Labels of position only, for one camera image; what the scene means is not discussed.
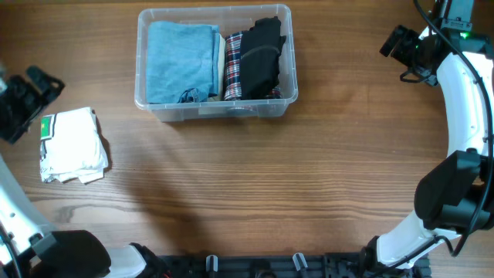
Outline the white printed t-shirt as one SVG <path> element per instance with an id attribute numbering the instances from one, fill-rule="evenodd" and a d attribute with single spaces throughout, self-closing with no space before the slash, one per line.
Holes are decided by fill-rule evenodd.
<path id="1" fill-rule="evenodd" d="M 39 173 L 43 182 L 76 178 L 87 184 L 104 177 L 109 161 L 90 107 L 45 115 L 40 125 Z"/>

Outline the blue denim cloth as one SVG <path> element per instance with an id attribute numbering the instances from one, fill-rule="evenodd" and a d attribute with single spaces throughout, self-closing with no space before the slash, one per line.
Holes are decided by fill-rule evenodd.
<path id="1" fill-rule="evenodd" d="M 220 35 L 217 25 L 157 21 L 148 28 L 146 101 L 199 103 L 216 97 Z"/>

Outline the black cloth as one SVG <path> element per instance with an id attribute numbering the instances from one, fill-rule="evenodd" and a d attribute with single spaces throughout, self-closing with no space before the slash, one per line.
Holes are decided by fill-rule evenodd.
<path id="1" fill-rule="evenodd" d="M 279 58 L 285 41 L 277 16 L 259 19 L 242 33 L 240 85 L 243 100 L 265 99 L 279 85 Z"/>

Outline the cream cloth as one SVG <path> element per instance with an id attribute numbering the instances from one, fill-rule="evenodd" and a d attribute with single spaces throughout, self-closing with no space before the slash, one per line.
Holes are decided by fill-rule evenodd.
<path id="1" fill-rule="evenodd" d="M 216 95 L 213 97 L 209 97 L 209 101 L 220 101 L 223 96 L 224 91 L 224 75 L 225 75 L 225 39 L 222 37 L 220 33 L 216 34 L 216 38 L 218 41 L 218 88 L 216 90 Z"/>

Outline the red navy plaid cloth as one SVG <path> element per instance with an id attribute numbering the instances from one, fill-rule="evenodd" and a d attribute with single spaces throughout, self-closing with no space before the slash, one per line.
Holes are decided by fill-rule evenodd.
<path id="1" fill-rule="evenodd" d="M 240 85 L 240 45 L 242 33 L 237 32 L 226 39 L 225 57 L 225 101 L 243 100 Z M 279 85 L 266 99 L 279 99 L 282 96 Z"/>

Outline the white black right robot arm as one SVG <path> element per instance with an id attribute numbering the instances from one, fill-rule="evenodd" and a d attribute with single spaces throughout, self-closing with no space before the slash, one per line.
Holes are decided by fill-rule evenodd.
<path id="1" fill-rule="evenodd" d="M 398 25 L 381 47 L 406 66 L 404 83 L 442 89 L 446 159 L 418 183 L 413 211 L 360 252 L 361 276 L 398 275 L 445 244 L 457 256 L 476 231 L 493 227 L 493 47 L 472 31 L 473 1 L 437 1 L 421 32 Z"/>

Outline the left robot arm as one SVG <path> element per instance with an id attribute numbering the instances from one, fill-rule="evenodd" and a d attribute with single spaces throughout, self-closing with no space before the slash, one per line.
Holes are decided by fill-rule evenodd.
<path id="1" fill-rule="evenodd" d="M 37 66 L 1 82 L 1 138 L 14 144 L 62 93 L 65 84 Z M 166 262 L 131 243 L 106 249 L 86 230 L 57 230 L 1 163 L 3 277 L 170 277 Z"/>

